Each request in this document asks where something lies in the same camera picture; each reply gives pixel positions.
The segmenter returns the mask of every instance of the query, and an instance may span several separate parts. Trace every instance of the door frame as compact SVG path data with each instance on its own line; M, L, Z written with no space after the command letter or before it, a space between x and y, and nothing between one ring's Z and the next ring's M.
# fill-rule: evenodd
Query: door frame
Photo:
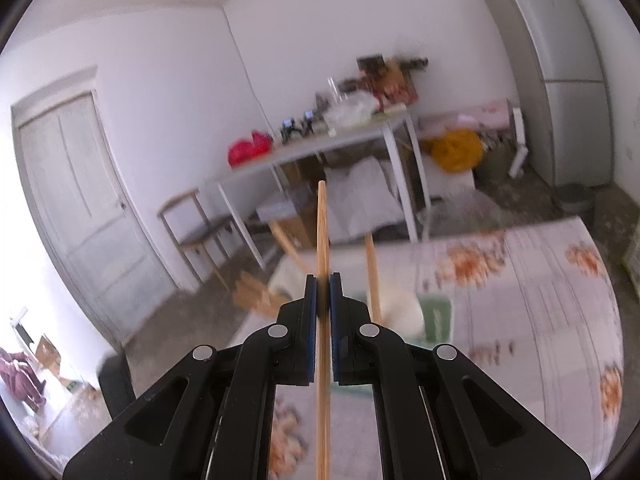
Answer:
M122 197L124 202L126 202L127 208L129 208L129 210L132 212L133 218L135 218L135 221L139 225L140 232L143 234L146 242L148 243L149 247L154 252L156 258L158 259L158 262L161 266L161 270L164 271L164 273L167 275L171 283L173 283L174 293L177 290L177 284L175 283L175 280L173 279L171 274L168 272L166 265L162 260L162 258L160 257L160 254L158 253L158 250L156 249L155 245L152 243L151 239L149 238L148 233L146 232L146 229L144 228L142 222L140 221L140 216L138 215L138 212L132 206L132 201L130 200L129 193L127 192L126 188L122 183L122 177L120 176L120 172L118 171L114 163L113 153L111 151L109 141L107 140L107 136L104 133L104 126L102 123L102 118L100 116L100 111L98 109L97 92L95 90L94 85L90 84L86 86L86 88L76 87L68 90L69 90L68 92L63 92L62 94L56 93L56 98L53 99L53 101L50 101L50 97L43 98L42 102L46 103L44 105L44 108L42 107L35 108L33 110L34 111L33 114L29 114L28 112L27 113L21 112L20 113L21 117L18 118L17 117L18 114L16 114L15 106L12 106L12 130L14 135L15 160L18 166L20 183L22 184L22 190L24 192L24 197L27 201L27 206L29 207L31 218L33 219L33 223L36 226L36 231L40 235L40 240L42 241L42 244L44 245L44 248L50 257L53 263L53 266L58 272L58 275L62 279L62 282L65 284L69 293L71 293L71 296L74 298L74 300L76 301L76 303L78 304L82 312L85 314L85 316L87 316L87 319L91 322L91 324L95 327L95 329L107 340L107 342L111 345L113 349L119 350L122 346L126 345L126 343L129 342L130 338L133 335L129 336L129 338L127 338L127 340L123 342L119 342L115 338L110 328L100 320L100 317L92 307L91 303L87 300L84 294L76 286L76 284L74 283L74 280L71 278L71 274L67 271L65 264L63 263L62 259L60 259L60 257L58 256L58 253L56 252L49 238L49 234L47 233L47 230L44 226L44 222L42 221L42 218L40 217L40 213L36 206L36 199L33 195L33 190L31 189L31 184L29 182L29 177L27 174L27 169L24 161L24 152L22 150L22 139L20 138L19 129L25 124L28 124L31 121L34 121L39 117L42 117L43 115L49 113L52 110L55 110L56 108L59 108L60 106L63 106L72 101L75 101L76 99L90 96L94 102L94 110L95 110L97 123L98 123L98 131L102 139L102 142L104 143L106 153L109 157L108 163L111 165L113 169L113 174L116 177L116 182L113 182L112 184L114 184L119 188L120 196Z

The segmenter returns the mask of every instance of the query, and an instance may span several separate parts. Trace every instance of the white door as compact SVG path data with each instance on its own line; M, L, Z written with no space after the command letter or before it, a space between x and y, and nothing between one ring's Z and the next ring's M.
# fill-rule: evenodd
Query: white door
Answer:
M126 342L175 284L122 192L92 95L23 124L18 142L32 214L54 261L98 330Z

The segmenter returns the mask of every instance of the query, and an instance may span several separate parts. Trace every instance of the refrigerator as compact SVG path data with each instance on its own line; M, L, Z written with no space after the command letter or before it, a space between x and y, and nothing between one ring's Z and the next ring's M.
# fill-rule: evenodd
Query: refrigerator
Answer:
M607 88L578 0L485 0L518 88L530 164L550 186L607 184Z

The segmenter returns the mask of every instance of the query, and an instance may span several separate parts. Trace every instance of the red bag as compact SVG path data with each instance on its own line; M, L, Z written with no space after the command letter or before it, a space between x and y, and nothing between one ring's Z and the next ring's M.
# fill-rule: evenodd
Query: red bag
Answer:
M273 139L271 139L270 136L262 132L259 132L258 130L252 131L251 136L254 139L254 148L253 148L252 158L254 158L254 156L259 156L265 153L269 153L271 151L271 145L273 144Z
M246 139L236 140L230 147L226 155L226 160L231 167L242 164L256 156L264 155L271 151L273 139L267 134L258 130L251 132L253 142Z
M236 142L229 147L226 160L228 160L231 167L242 164L251 158L253 148L254 144L246 139L236 140Z

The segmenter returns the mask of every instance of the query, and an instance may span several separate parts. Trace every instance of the floral bedsheet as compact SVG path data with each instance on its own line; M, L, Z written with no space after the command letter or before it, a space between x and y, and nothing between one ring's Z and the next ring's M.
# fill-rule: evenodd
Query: floral bedsheet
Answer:
M579 453L597 475L607 463L622 403L620 316L606 269L580 219L418 245L376 248L381 291L441 294L453 310L451 342ZM304 256L314 264L312 254ZM364 250L332 251L345 295L366 290ZM270 287L303 294L283 258ZM233 344L272 320L250 315ZM314 474L314 391L279 387L289 415L274 478ZM332 391L332 478L382 478L372 399Z

